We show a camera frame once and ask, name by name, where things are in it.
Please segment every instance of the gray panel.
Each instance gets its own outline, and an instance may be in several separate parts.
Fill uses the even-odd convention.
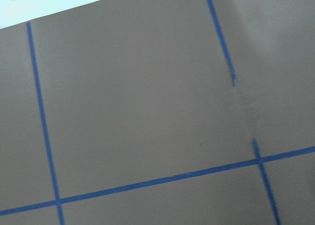
[[[253,158],[206,0],[32,21],[62,196]]]
[[[0,30],[0,210],[54,198],[25,24]]]
[[[315,145],[315,0],[214,0],[263,155]]]
[[[55,207],[37,209],[0,217],[1,225],[59,225]]]
[[[315,221],[315,154],[265,164],[284,225]]]
[[[63,207],[68,225],[275,224],[257,166],[83,200]]]

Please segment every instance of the blue painter's tape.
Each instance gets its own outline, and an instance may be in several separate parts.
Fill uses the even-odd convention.
[[[287,158],[305,155],[305,154],[310,154],[310,153],[315,153],[315,146],[305,148],[305,149],[285,152],[285,153],[281,153],[281,154],[277,154],[277,155],[270,155],[270,156],[262,157],[261,160],[263,162],[271,162],[271,161],[287,159]]]
[[[49,163],[49,168],[50,168],[51,179],[52,179],[52,183],[53,183],[53,187],[54,187],[54,193],[55,193],[55,198],[56,198],[56,206],[57,206],[57,210],[58,210],[59,222],[61,225],[64,225],[63,211],[62,211],[62,207],[60,204],[58,183],[57,183],[54,161],[53,161],[53,156],[52,156],[52,152],[51,152],[48,129],[47,129],[47,124],[46,124],[44,103],[43,103],[43,98],[42,98],[41,89],[40,89],[40,81],[39,81],[39,75],[38,75],[38,69],[37,69],[37,61],[36,61],[36,55],[35,55],[35,48],[34,48],[34,42],[33,42],[31,23],[27,22],[26,26],[27,26],[28,37],[29,37],[31,61],[32,61],[32,65],[33,65],[33,73],[34,73],[34,80],[35,80],[35,86],[36,86],[36,92],[37,92],[37,100],[38,100],[40,118],[41,118],[41,123],[42,123],[42,128],[43,128],[44,139],[45,139],[46,153],[47,153],[47,158],[48,158],[48,163]]]
[[[221,30],[221,26],[220,26],[220,23],[219,23],[219,19],[218,19],[217,13],[216,13],[215,6],[214,6],[212,0],[207,0],[207,2],[208,2],[208,6],[209,6],[209,9],[210,9],[211,15],[212,15],[213,23],[215,25],[215,28],[216,28],[216,31],[217,31],[217,34],[218,34],[218,37],[219,37],[219,41],[220,41],[220,44],[221,44],[222,51],[224,53],[224,57],[226,59],[228,68],[229,68],[230,73],[231,73],[231,77],[232,77],[232,80],[233,80],[233,86],[236,86],[235,69],[234,69],[233,62],[232,62],[232,59],[230,57],[229,51],[227,49],[227,45],[226,45],[226,42],[225,42],[225,39],[224,39],[224,36],[223,36],[223,32]]]
[[[198,176],[207,175],[211,173],[217,173],[217,172],[227,171],[231,169],[247,167],[247,166],[251,166],[255,164],[257,164],[256,160],[248,160],[248,161],[242,161],[242,162],[237,162],[237,163],[231,163],[231,164],[218,166],[218,167],[212,167],[212,168],[208,168],[208,169],[204,169],[200,171],[183,173],[183,174],[175,175],[172,177],[164,177],[164,178],[154,179],[154,180],[150,180],[146,182],[135,183],[135,184],[127,185],[127,186],[116,187],[112,189],[71,196],[71,197],[61,199],[61,203],[71,203],[71,202],[84,200],[84,199],[90,199],[90,198],[99,197],[103,195],[126,192],[126,191],[139,189],[143,187],[150,187],[150,186],[154,186],[158,184],[179,181],[179,180],[192,178],[192,177],[198,177]]]
[[[130,191],[130,190],[139,189],[139,188],[143,188],[143,187],[149,187],[149,186],[154,186],[154,185],[158,185],[158,184],[163,184],[163,183],[168,183],[168,182],[173,182],[173,181],[179,181],[179,180],[192,178],[192,177],[198,177],[198,176],[207,175],[207,174],[211,174],[211,173],[219,173],[219,172],[232,170],[232,169],[236,169],[236,168],[241,168],[241,167],[247,167],[247,166],[251,166],[251,165],[255,165],[255,164],[258,164],[258,165],[261,164],[262,165],[262,168],[263,168],[262,175],[264,175],[263,178],[267,179],[266,172],[265,172],[265,169],[263,167],[263,162],[282,160],[282,159],[287,159],[290,157],[315,153],[315,146],[314,146],[314,147],[309,147],[309,148],[300,149],[300,150],[294,150],[294,151],[290,151],[290,152],[286,152],[286,153],[282,153],[282,154],[271,155],[271,156],[266,156],[266,157],[261,158],[260,152],[258,149],[258,143],[256,140],[253,141],[253,147],[254,147],[255,155],[257,157],[257,159],[254,159],[254,160],[231,163],[231,164],[222,165],[222,166],[218,166],[218,167],[212,167],[212,168],[208,168],[208,169],[204,169],[204,170],[200,170],[200,171],[194,171],[194,172],[179,174],[179,175],[175,175],[172,177],[164,177],[164,178],[159,178],[159,179],[155,179],[155,180],[150,180],[147,182],[140,182],[140,183],[135,183],[135,184],[127,185],[127,186],[122,186],[122,187],[117,187],[117,188],[112,188],[112,189],[107,189],[107,190],[102,190],[102,191],[97,191],[97,192],[92,192],[92,193],[87,193],[87,194],[81,194],[81,195],[66,197],[66,198],[59,199],[59,203],[60,204],[71,203],[71,202],[76,202],[76,201],[80,201],[80,200],[84,200],[84,199],[90,199],[90,198],[99,197],[99,196],[103,196],[103,195],[120,193],[120,192]],[[264,179],[264,183],[269,185],[268,179],[267,179],[267,181],[265,181],[265,179]],[[54,205],[57,205],[57,202],[55,200],[47,201],[47,202],[43,202],[43,203],[38,203],[38,204],[33,204],[33,205],[27,205],[27,206],[18,207],[18,208],[2,210],[2,211],[0,211],[0,216],[8,215],[8,214],[14,214],[14,213],[20,213],[20,212],[24,212],[24,211],[28,211],[28,210],[33,210],[33,209],[45,208],[45,207],[54,206]]]
[[[267,173],[266,173],[263,161],[261,160],[261,157],[260,157],[259,147],[258,147],[258,143],[257,143],[256,139],[254,139],[252,141],[252,145],[253,145],[254,152],[255,152],[255,155],[256,155],[256,159],[257,159],[257,162],[258,162],[258,166],[259,166],[259,170],[260,170],[260,173],[261,173],[261,177],[262,177],[262,180],[264,182],[265,189],[267,191],[268,198],[269,198],[269,201],[270,201],[270,204],[271,204],[271,207],[272,207],[272,211],[273,211],[273,214],[275,216],[275,220],[277,222],[277,225],[281,225],[281,221],[280,221],[280,217],[279,217],[279,214],[278,214],[276,201],[275,201],[274,195],[273,195],[272,190],[271,190],[271,186],[270,186],[270,183],[269,183],[269,180],[268,180],[268,177],[267,177]]]
[[[46,207],[50,207],[54,205],[56,205],[56,202],[54,200],[51,200],[51,201],[47,201],[43,203],[31,204],[31,205],[26,205],[22,207],[13,208],[13,209],[6,209],[6,210],[0,211],[0,216],[21,213],[21,212],[25,212],[29,210],[34,210],[34,209],[46,208]]]

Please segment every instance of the grid line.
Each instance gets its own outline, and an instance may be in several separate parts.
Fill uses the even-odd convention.
[[[211,12],[213,23],[214,23],[216,31],[217,31],[217,35],[218,35],[218,38],[219,38],[219,41],[220,41],[220,44],[221,44],[221,48],[222,48],[224,57],[226,59],[228,68],[229,68],[230,73],[231,73],[231,77],[232,77],[232,80],[233,80],[233,86],[236,86],[235,69],[234,69],[233,62],[232,62],[232,59],[230,57],[229,51],[227,49],[227,45],[226,45],[226,42],[225,42],[225,39],[224,39],[224,35],[223,35],[222,29],[221,29],[221,26],[220,26],[220,23],[219,23],[219,19],[218,19],[217,13],[216,13],[216,9],[215,9],[214,3],[213,3],[212,0],[207,0],[207,3],[208,3],[208,6],[209,6],[209,9],[210,9],[210,12]]]
[[[31,23],[26,22],[26,26],[27,26],[28,37],[29,37],[31,62],[32,62],[32,66],[33,66],[33,73],[34,73],[34,80],[35,80],[35,86],[36,86],[38,107],[39,107],[42,129],[43,129],[43,134],[44,134],[44,140],[45,140],[46,153],[47,153],[47,158],[48,158],[48,163],[49,163],[50,175],[51,175],[51,180],[53,183],[54,194],[55,194],[55,199],[56,199],[55,202],[56,202],[56,206],[57,206],[60,225],[64,225],[63,210],[62,210],[62,206],[60,203],[60,195],[59,195],[57,177],[56,177],[56,172],[55,172],[55,167],[54,167],[53,155],[52,155],[51,147],[50,147],[50,141],[49,141],[49,135],[48,135],[48,129],[47,129],[47,123],[46,123],[46,117],[45,117],[45,110],[44,110],[44,103],[43,103],[43,98],[42,98],[41,89],[40,89],[40,81],[39,81],[39,75],[38,75],[38,69],[37,69],[37,61],[36,61],[36,54],[35,54],[35,47],[34,47]]]
[[[300,150],[294,150],[294,151],[289,151],[289,152],[285,152],[285,153],[280,153],[280,154],[276,154],[276,155],[261,157],[260,161],[261,162],[278,161],[278,160],[284,160],[287,158],[298,157],[298,156],[302,156],[305,154],[311,154],[311,153],[315,153],[315,146],[300,149]],[[59,203],[60,204],[72,203],[72,202],[76,202],[76,201],[80,201],[80,200],[85,200],[85,199],[90,199],[90,198],[95,198],[95,197],[100,197],[100,196],[106,196],[106,195],[114,194],[114,193],[121,193],[121,192],[125,192],[125,191],[139,189],[139,188],[144,188],[144,187],[149,187],[149,186],[154,186],[154,185],[159,185],[159,184],[164,184],[164,183],[169,183],[169,182],[174,182],[174,181],[179,181],[179,180],[188,179],[188,178],[192,178],[192,177],[204,176],[204,175],[208,175],[208,174],[212,174],[212,173],[229,171],[229,170],[233,170],[233,169],[237,169],[237,168],[241,168],[241,167],[252,166],[252,165],[258,165],[258,160],[252,159],[252,160],[247,160],[247,161],[242,161],[242,162],[236,162],[236,163],[226,164],[226,165],[222,165],[222,166],[211,167],[211,168],[207,168],[204,170],[178,174],[178,175],[175,175],[172,177],[164,177],[164,178],[154,179],[154,180],[150,180],[150,181],[146,181],[146,182],[130,184],[130,185],[122,186],[122,187],[116,187],[116,188],[106,189],[106,190],[92,192],[92,193],[86,193],[86,194],[80,194],[80,195],[65,197],[65,198],[59,199]],[[56,204],[57,204],[56,200],[52,200],[52,201],[46,201],[46,202],[42,202],[42,203],[31,204],[31,205],[26,205],[26,206],[22,206],[22,207],[2,210],[2,211],[0,211],[0,217],[4,216],[4,215],[15,214],[15,213],[25,212],[25,211],[29,211],[29,210],[34,210],[34,209],[40,209],[40,208],[55,206]]]
[[[258,167],[259,167],[259,170],[260,170],[260,174],[261,174],[262,180],[264,182],[265,189],[266,189],[267,194],[268,194],[268,198],[269,198],[269,202],[271,204],[272,212],[274,214],[274,217],[275,217],[275,220],[277,222],[277,225],[281,225],[281,220],[280,220],[280,217],[279,217],[279,214],[278,214],[278,208],[277,208],[277,205],[276,205],[276,200],[275,200],[274,195],[273,195],[272,190],[271,190],[271,185],[270,185],[270,182],[268,180],[266,169],[264,167],[264,162],[261,160],[261,156],[260,156],[260,152],[259,152],[259,146],[258,146],[258,143],[257,143],[256,139],[254,139],[252,141],[252,146],[254,148],[254,152],[255,152],[255,155],[256,155],[257,162],[258,162]]]

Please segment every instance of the white surface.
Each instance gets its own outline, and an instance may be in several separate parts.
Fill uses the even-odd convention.
[[[0,0],[0,29],[98,0]]]
[[[315,145],[315,0],[214,0],[261,154]]]
[[[106,0],[32,27],[62,196],[254,157],[206,0]]]

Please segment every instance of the gray surface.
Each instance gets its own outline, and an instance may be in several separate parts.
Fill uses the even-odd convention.
[[[25,24],[0,31],[0,210],[54,198]]]
[[[42,208],[0,217],[1,225],[59,225],[55,207]]]
[[[263,155],[315,145],[315,0],[214,0]]]
[[[315,154],[265,165],[284,225],[313,225]]]
[[[257,166],[63,206],[68,225],[273,225]]]
[[[32,21],[61,197],[315,145],[314,0],[104,0]],[[0,30],[0,210],[54,198],[24,24]],[[314,155],[266,164],[314,224]],[[68,224],[274,224],[256,166],[63,205]],[[58,224],[56,208],[0,224]]]
[[[63,197],[253,158],[206,0],[105,0],[32,27]]]

